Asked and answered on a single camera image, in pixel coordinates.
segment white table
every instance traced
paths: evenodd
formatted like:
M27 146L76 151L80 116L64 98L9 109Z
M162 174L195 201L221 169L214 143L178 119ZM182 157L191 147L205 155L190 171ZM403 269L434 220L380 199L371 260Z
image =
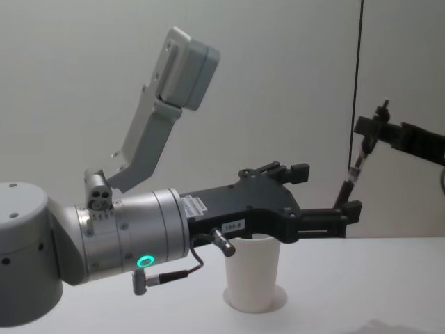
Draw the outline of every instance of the white table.
M56 308L0 333L445 333L445 238L326 239L282 245L275 312L249 315L223 301L216 247L198 249L203 269L134 296L131 274L64 286ZM151 272L193 266L193 258Z

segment gray wall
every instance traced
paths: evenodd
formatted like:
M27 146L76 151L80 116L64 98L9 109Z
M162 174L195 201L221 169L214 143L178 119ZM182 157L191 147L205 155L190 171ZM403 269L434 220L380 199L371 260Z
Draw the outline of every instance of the gray wall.
M445 2L365 1L357 116L388 97L391 121L445 134ZM357 152L361 136L354 137ZM442 168L378 144L353 198L364 203L351 237L445 237Z
M153 178L131 192L204 189L241 168L307 162L309 182L291 190L302 207L328 207L347 169L358 18L353 0L2 0L0 180L83 201L83 171L121 146L177 25L221 62ZM439 1L366 1L358 114L390 97L395 122L444 132L444 22ZM443 235L439 171L379 145L353 194L364 211L350 235Z
M357 1L0 2L2 181L83 201L83 171L122 144L168 29L221 52L153 178L132 192L229 184L241 168L311 164L292 190L331 205L345 175Z

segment white paper cup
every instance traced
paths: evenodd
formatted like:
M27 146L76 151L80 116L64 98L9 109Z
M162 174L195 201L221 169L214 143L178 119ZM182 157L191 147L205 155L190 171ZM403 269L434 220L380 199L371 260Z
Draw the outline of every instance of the white paper cup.
M267 311L274 299L280 242L265 234L230 242L236 249L225 258L230 305L246 313Z

